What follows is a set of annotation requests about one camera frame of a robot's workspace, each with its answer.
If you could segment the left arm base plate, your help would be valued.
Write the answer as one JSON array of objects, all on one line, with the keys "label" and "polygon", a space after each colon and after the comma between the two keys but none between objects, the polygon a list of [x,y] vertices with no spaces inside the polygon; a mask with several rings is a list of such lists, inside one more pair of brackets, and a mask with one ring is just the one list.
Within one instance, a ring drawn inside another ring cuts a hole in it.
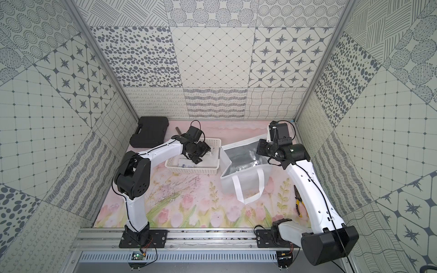
[{"label": "left arm base plate", "polygon": [[151,248],[163,249],[167,241],[168,230],[152,229],[145,232],[133,232],[126,229],[119,242],[120,249],[139,249],[148,244]]}]

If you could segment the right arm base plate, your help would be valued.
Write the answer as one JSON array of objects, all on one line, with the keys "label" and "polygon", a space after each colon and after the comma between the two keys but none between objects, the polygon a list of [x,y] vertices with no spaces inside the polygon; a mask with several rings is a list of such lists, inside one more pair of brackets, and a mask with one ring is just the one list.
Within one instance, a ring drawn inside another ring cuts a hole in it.
[{"label": "right arm base plate", "polygon": [[272,232],[270,229],[255,229],[257,247],[260,249],[266,248],[298,248],[296,244],[283,240],[277,232]]}]

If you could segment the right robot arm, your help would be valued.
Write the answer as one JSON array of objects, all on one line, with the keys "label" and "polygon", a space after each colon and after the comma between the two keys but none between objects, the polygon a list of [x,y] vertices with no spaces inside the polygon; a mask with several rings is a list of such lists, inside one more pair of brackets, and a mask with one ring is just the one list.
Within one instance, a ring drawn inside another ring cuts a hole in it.
[{"label": "right robot arm", "polygon": [[305,147],[286,139],[276,142],[261,139],[257,154],[277,161],[292,178],[311,224],[306,229],[293,220],[277,220],[272,224],[272,239],[300,247],[314,266],[348,258],[359,239],[358,232],[354,226],[345,224],[329,201]]}]

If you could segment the white ice pack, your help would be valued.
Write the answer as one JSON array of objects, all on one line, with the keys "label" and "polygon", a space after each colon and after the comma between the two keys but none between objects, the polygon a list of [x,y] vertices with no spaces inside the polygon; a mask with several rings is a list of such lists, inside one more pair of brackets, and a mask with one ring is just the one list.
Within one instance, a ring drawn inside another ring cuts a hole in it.
[{"label": "white ice pack", "polygon": [[196,164],[189,159],[179,159],[177,167],[179,168],[195,168]]}]

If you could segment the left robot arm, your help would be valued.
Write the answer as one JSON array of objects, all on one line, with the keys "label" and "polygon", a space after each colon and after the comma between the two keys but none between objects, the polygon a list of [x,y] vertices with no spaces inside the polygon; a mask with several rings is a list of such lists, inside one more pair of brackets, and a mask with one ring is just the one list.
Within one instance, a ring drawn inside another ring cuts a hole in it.
[{"label": "left robot arm", "polygon": [[128,152],[113,176],[114,192],[123,197],[127,211],[126,227],[140,234],[149,228],[144,194],[149,189],[153,169],[166,160],[183,155],[194,164],[211,151],[206,141],[196,141],[185,134],[144,152]]}]

